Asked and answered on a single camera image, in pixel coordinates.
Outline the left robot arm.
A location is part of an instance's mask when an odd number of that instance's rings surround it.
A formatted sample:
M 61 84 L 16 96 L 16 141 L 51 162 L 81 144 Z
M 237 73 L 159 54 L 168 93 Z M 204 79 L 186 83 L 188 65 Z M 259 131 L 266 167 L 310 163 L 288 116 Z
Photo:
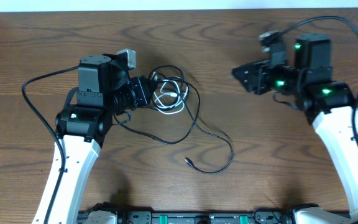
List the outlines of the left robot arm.
M 113 117 L 150 103 L 135 52 L 89 55 L 75 67 L 78 86 L 55 119 L 52 167 L 34 223 L 75 223 L 90 171 L 99 156 Z

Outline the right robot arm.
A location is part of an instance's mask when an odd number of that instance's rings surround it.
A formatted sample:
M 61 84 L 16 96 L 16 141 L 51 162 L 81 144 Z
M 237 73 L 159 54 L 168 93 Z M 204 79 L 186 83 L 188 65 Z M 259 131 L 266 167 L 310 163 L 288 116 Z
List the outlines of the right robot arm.
M 304 112 L 326 146 L 346 193 L 349 216 L 304 204 L 287 210 L 282 223 L 358 223 L 358 109 L 344 82 L 332 79 L 331 39 L 324 34 L 299 35 L 295 63 L 288 65 L 284 41 L 278 32 L 260 35 L 269 58 L 241 65 L 232 75 L 249 93 L 269 91 L 293 96 L 292 108 Z

